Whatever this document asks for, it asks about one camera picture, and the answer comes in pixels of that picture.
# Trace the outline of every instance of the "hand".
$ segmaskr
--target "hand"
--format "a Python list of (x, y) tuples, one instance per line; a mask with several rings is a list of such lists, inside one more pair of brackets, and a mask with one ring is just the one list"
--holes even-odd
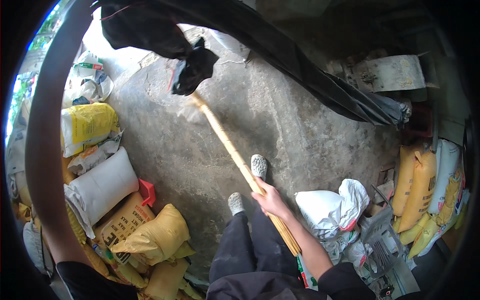
[(265, 183), (260, 177), (255, 178), (257, 179), (258, 185), (265, 190), (265, 196), (252, 192), (252, 197), (258, 201), (262, 212), (266, 216), (268, 216), (268, 212), (285, 220), (292, 212), (285, 202), (283, 202), (278, 190), (270, 184)]

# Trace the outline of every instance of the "black sleeve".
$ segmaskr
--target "black sleeve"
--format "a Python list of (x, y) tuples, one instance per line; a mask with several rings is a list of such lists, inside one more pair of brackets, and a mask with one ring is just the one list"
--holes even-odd
[(57, 271), (67, 286), (73, 300), (138, 299), (134, 286), (106, 279), (86, 264), (79, 262), (60, 262), (57, 264)]
[(333, 300), (375, 300), (375, 293), (363, 283), (352, 263), (337, 264), (326, 271), (318, 279), (318, 290)]

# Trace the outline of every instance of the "bamboo pole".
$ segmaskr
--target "bamboo pole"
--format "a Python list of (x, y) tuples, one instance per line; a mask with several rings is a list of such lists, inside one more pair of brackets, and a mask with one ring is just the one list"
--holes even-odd
[[(250, 185), (252, 191), (265, 196), (265, 191), (258, 185), (255, 176), (252, 174), (249, 166), (245, 163), (240, 153), (235, 148), (228, 135), (225, 133), (225, 130), (216, 118), (215, 114), (210, 109), (207, 102), (197, 92), (193, 92), (190, 96), (192, 97), (191, 104), (194, 104), (206, 116), (208, 122), (212, 126), (223, 146), (225, 146), (225, 148), (227, 149), (228, 153), (232, 157), (237, 167), (240, 169), (240, 172), (248, 182), (248, 185)], [(293, 256), (297, 256), (298, 254), (300, 254), (300, 246), (298, 245), (295, 238), (292, 236), (290, 230), (287, 228), (285, 223), (279, 217), (272, 215), (271, 213), (268, 213), (268, 216), (270, 220), (272, 220), (272, 223), (280, 233), (281, 237), (285, 241), (285, 244), (287, 244)]]

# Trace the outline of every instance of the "red wire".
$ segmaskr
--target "red wire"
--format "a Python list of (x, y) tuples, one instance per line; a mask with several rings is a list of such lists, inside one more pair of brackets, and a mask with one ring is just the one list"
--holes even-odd
[(110, 19), (111, 17), (113, 17), (114, 15), (116, 15), (117, 13), (119, 13), (119, 12), (121, 12), (121, 11), (129, 8), (129, 7), (132, 6), (132, 5), (136, 5), (136, 4), (143, 4), (143, 2), (137, 2), (137, 3), (133, 3), (133, 4), (130, 4), (130, 5), (127, 5), (127, 6), (125, 6), (124, 8), (122, 8), (121, 10), (114, 12), (114, 13), (111, 14), (110, 16), (105, 17), (105, 18), (101, 18), (100, 21), (108, 20), (108, 19)]

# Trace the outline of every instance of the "red plastic stool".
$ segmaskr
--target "red plastic stool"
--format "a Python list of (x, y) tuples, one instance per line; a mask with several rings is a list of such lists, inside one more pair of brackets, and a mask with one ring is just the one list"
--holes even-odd
[(150, 207), (152, 207), (153, 202), (155, 202), (156, 200), (155, 188), (153, 187), (153, 184), (139, 178), (138, 185), (140, 195), (142, 195), (142, 198), (144, 199), (144, 201), (142, 202), (142, 206), (148, 204)]

